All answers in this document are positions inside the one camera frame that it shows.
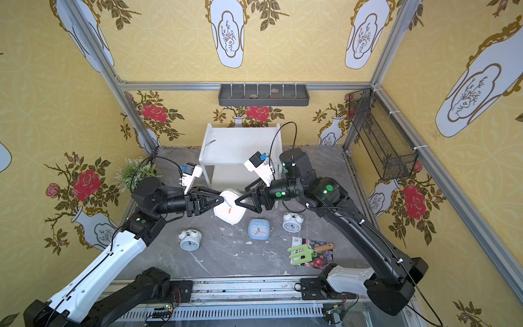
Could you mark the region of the blue square alarm clock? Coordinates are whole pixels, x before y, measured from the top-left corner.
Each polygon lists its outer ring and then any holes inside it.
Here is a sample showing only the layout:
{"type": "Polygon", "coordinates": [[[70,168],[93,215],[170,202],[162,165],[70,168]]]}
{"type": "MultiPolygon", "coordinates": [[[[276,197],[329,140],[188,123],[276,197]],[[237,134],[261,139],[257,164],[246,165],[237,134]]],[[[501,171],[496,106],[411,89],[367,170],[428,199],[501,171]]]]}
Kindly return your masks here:
{"type": "Polygon", "coordinates": [[[253,240],[268,240],[270,237],[270,222],[265,219],[252,219],[248,226],[248,236],[253,240]]]}

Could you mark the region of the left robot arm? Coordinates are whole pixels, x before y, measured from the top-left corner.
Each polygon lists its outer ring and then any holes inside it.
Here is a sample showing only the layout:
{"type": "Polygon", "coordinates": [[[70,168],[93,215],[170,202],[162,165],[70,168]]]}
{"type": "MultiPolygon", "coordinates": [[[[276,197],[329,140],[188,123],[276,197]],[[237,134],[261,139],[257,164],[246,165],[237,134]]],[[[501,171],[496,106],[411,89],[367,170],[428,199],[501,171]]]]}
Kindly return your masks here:
{"type": "Polygon", "coordinates": [[[26,326],[110,326],[136,305],[172,298],[170,275],[149,268],[110,296],[100,295],[118,274],[159,236],[168,221],[166,214],[198,216],[223,203],[220,192],[195,187],[185,192],[168,187],[156,177],[141,180],[132,192],[138,206],[130,218],[110,233],[105,250],[76,279],[42,302],[25,309],[26,326]]]}

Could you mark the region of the white square alarm clock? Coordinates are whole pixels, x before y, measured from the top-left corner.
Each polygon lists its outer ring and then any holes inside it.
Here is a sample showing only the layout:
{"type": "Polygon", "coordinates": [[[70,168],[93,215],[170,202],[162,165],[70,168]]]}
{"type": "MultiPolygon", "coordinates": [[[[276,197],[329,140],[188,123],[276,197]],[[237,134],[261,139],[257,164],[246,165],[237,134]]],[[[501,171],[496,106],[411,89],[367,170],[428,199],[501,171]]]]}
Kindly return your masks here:
{"type": "Polygon", "coordinates": [[[236,204],[236,200],[238,200],[242,194],[233,189],[225,189],[220,193],[220,196],[224,201],[213,209],[214,215],[230,225],[236,225],[241,221],[247,211],[246,208],[236,204]]]}

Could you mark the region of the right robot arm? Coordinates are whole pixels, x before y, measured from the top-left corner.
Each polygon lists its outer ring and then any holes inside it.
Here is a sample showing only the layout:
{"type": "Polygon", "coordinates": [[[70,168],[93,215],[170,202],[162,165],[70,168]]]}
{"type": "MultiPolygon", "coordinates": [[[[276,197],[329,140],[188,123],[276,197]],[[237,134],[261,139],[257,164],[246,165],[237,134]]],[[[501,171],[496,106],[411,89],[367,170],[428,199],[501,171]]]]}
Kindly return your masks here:
{"type": "Polygon", "coordinates": [[[345,189],[330,177],[318,177],[301,149],[280,154],[284,177],[275,179],[268,155],[259,152],[245,163],[258,180],[245,188],[236,205],[255,213],[275,203],[295,199],[307,210],[331,223],[360,252],[369,268],[328,264],[317,277],[314,290],[327,297],[351,293],[365,296],[384,313],[395,316],[410,302],[415,287],[428,270],[420,257],[411,258],[366,222],[345,189]]]}

